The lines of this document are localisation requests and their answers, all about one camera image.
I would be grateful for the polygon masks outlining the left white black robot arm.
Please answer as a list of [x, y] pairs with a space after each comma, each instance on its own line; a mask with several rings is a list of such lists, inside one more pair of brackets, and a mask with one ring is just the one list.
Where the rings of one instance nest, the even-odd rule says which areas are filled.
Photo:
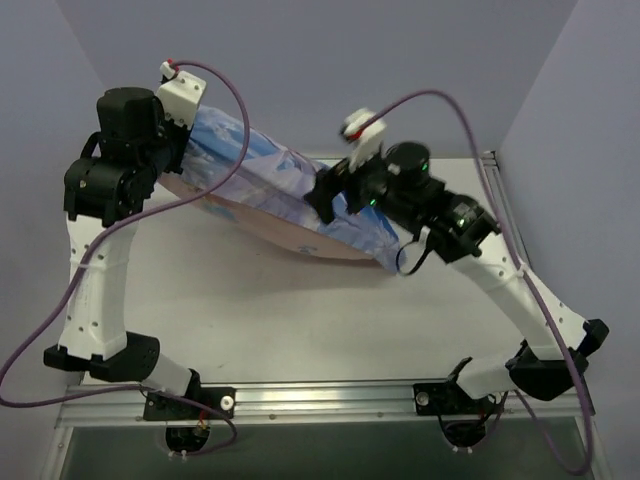
[[98, 99], [100, 129], [64, 176], [74, 291], [62, 334], [44, 352], [51, 368], [168, 392], [166, 408], [179, 419], [201, 409], [196, 374], [164, 356], [157, 338], [126, 329], [125, 286], [137, 231], [131, 219], [163, 173], [180, 172], [203, 93], [122, 87]]

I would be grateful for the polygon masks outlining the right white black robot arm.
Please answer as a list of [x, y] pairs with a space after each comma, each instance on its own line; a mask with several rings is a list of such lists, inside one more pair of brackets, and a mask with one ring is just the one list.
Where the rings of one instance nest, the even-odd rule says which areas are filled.
[[346, 210], [372, 207], [411, 234], [445, 264], [471, 280], [523, 336], [513, 356], [462, 360], [450, 374], [444, 400], [464, 413], [490, 394], [519, 389], [550, 401], [582, 377], [608, 326], [567, 307], [517, 255], [496, 219], [474, 198], [447, 189], [429, 172], [428, 148], [402, 142], [351, 169], [349, 159], [320, 170], [306, 201], [331, 223], [333, 200]]

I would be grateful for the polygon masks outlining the pink blue pillowcase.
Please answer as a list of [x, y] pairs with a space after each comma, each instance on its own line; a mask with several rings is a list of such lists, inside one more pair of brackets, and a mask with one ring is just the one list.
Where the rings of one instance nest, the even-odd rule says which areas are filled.
[[[160, 185], [180, 199], [211, 187], [234, 165], [243, 135], [241, 120], [214, 107], [201, 108], [182, 172], [163, 175]], [[324, 224], [304, 201], [316, 172], [325, 167], [253, 130], [239, 169], [193, 205], [291, 252], [328, 260], [371, 260], [395, 272], [401, 245], [381, 213], [366, 207], [350, 215], [344, 197], [337, 196], [335, 219]]]

